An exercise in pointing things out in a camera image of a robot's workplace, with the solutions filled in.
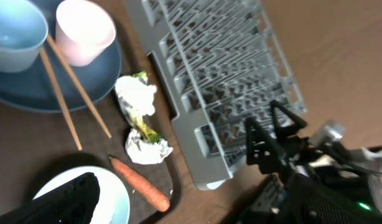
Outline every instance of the dark tray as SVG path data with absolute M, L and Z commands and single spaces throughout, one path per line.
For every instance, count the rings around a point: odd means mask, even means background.
M 101 166 L 112 170 L 108 154 L 121 159 L 170 198 L 170 209 L 158 212 L 122 179 L 130 198 L 130 224 L 155 223 L 176 207 L 181 183 L 172 156 L 156 165 L 132 163 L 124 150 L 130 128 L 114 94 L 96 107 L 113 138 L 108 139 L 90 110 L 72 112 L 83 146 L 79 152 L 62 114 L 33 113 L 0 103 L 0 215 L 32 200 L 41 186 L 67 169 Z

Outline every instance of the chopsticks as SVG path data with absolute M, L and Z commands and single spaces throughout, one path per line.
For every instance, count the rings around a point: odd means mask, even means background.
M 52 65 L 50 64 L 49 58 L 44 47 L 42 47 L 42 49 L 40 50 L 40 57 L 42 58 L 44 67 L 46 68 L 47 74 L 49 75 L 50 82 L 52 83 L 54 89 L 55 97 L 57 97 L 58 104 L 60 105 L 64 118 L 68 124 L 69 130 L 71 131 L 73 140 L 75 140 L 75 144 L 77 145 L 78 150 L 81 151 L 82 145 L 80 144 L 77 131 L 75 130 L 75 126 L 73 125 L 71 115 L 69 114 L 67 104 L 65 103 L 64 97 L 60 89 L 60 85 L 58 84 L 57 78 L 55 77 Z
M 106 125 L 105 125 L 105 123 L 103 121 L 103 118 L 101 118 L 100 114 L 98 113 L 97 109 L 95 108 L 95 106 L 94 106 L 93 102 L 91 101 L 90 97 L 87 95 L 87 92 L 82 87 L 82 84 L 79 82 L 77 76 L 73 72 L 71 66 L 69 65 L 69 63 L 67 62 L 67 60 L 65 59 L 63 54 L 61 53 L 60 49 L 55 45 L 55 42 L 54 42 L 54 40 L 53 40 L 53 38 L 52 38 L 52 36 L 50 34 L 48 34 L 48 36 L 47 36 L 47 42 L 49 43 L 50 47 L 52 48 L 52 50 L 54 51 L 54 53 L 56 54 L 56 56 L 60 60 L 60 62 L 62 64 L 62 66 L 64 67 L 64 69 L 67 71 L 69 77 L 71 78 L 73 84 L 78 89 L 80 95 L 82 96 L 83 100 L 85 101 L 85 103 L 89 107 L 91 113 L 93 113 L 94 117 L 97 119 L 97 121 L 99 122 L 100 126 L 104 129 L 104 132 L 106 133 L 106 135 L 109 138 L 112 138 L 112 135 L 109 132 L 108 128 L 106 127 Z M 81 150 L 82 146 L 80 145 L 80 141 L 79 141 L 77 132 L 75 131 L 75 126 L 72 123 L 72 119 L 71 119 L 68 107 L 67 107 L 67 105 L 65 103 L 64 97 L 63 97 L 61 89 L 60 89 L 60 86 L 58 84 L 57 78 L 55 77 L 53 68 L 52 68 L 52 66 L 50 64 L 49 58 L 48 58 L 48 56 L 46 54 L 46 51 L 45 51 L 44 47 L 42 47 L 42 50 L 40 51 L 40 56 L 42 58 L 44 66 L 46 68 L 47 74 L 49 75 L 50 81 L 51 81 L 53 89 L 54 89 L 55 96 L 57 97 L 57 101 L 58 101 L 58 103 L 60 105 L 60 108 L 62 110 L 64 118 L 65 118 L 65 120 L 66 120 L 66 122 L 68 124 L 68 127 L 70 128 L 70 131 L 72 133 L 72 137 L 75 140 L 75 143 L 76 143 L 78 149 Z

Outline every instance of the table surface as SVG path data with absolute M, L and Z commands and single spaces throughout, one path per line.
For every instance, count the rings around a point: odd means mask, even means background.
M 134 56 L 130 63 L 152 73 L 151 81 L 158 83 L 121 0 L 94 2 L 116 21 L 119 39 L 126 39 L 123 50 Z M 382 0 L 263 3 L 309 110 L 304 118 L 310 125 L 302 133 L 310 135 L 325 120 L 336 119 L 348 128 L 346 147 L 382 144 Z M 154 104 L 183 182 L 179 206 L 161 223 L 220 223 L 254 194 L 263 176 L 256 166 L 245 167 L 217 190 L 198 190 L 171 128 L 161 87 Z

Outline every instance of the white cup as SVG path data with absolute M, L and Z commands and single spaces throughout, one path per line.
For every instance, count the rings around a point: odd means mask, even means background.
M 70 65 L 90 64 L 115 39 L 112 18 L 93 2 L 63 1 L 56 16 L 55 41 Z

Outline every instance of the black object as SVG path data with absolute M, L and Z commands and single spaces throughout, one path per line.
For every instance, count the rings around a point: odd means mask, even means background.
M 88 224 L 100 197 L 97 177 L 87 172 L 24 206 L 0 216 L 2 224 Z
M 258 196 L 250 206 L 244 209 L 238 222 L 226 220 L 225 223 L 257 224 L 271 223 L 273 219 L 271 208 L 276 208 L 278 203 L 284 200 L 284 188 L 274 174 L 270 174 L 259 184 Z
M 280 127 L 276 108 L 294 124 Z M 382 223 L 382 214 L 370 195 L 366 172 L 350 169 L 360 176 L 347 179 L 332 166 L 313 169 L 309 162 L 318 159 L 322 152 L 308 143 L 309 138 L 296 135 L 307 123 L 276 101 L 271 102 L 271 112 L 277 139 L 273 139 L 253 118 L 245 120 L 246 160 L 248 165 L 257 164 L 262 174 L 277 172 L 284 184 L 286 199 L 278 207 L 278 214 L 265 211 L 254 212 L 254 215 L 264 217 L 265 223 L 275 224 Z M 348 162 L 349 155 L 339 142 L 325 147 Z

